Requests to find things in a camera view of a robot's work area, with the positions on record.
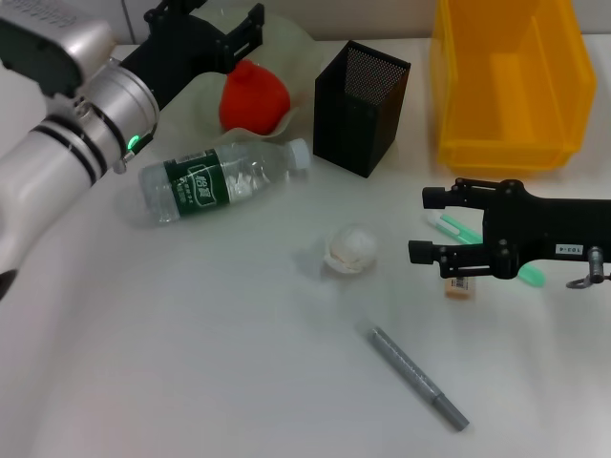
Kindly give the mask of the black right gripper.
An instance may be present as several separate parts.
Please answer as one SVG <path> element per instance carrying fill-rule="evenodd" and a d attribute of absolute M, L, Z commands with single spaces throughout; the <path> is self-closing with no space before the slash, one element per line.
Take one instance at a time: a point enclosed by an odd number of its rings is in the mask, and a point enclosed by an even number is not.
<path fill-rule="evenodd" d="M 483 244 L 440 245 L 410 240 L 413 264 L 439 264 L 443 279 L 491 276 L 509 280 L 534 260 L 583 261 L 591 280 L 604 280 L 610 261 L 608 199 L 541 198 L 518 180 L 459 177 L 446 190 L 425 187 L 425 209 L 484 210 Z"/>

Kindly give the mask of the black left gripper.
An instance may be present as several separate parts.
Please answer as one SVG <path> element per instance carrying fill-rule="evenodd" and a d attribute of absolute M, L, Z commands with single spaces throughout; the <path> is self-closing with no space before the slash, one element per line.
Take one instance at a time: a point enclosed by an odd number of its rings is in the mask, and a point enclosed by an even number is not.
<path fill-rule="evenodd" d="M 231 73 L 263 43 L 264 6 L 256 4 L 225 34 L 190 14 L 207 0 L 161 0 L 144 14 L 148 38 L 120 64 L 148 88 L 160 109 L 198 75 Z"/>

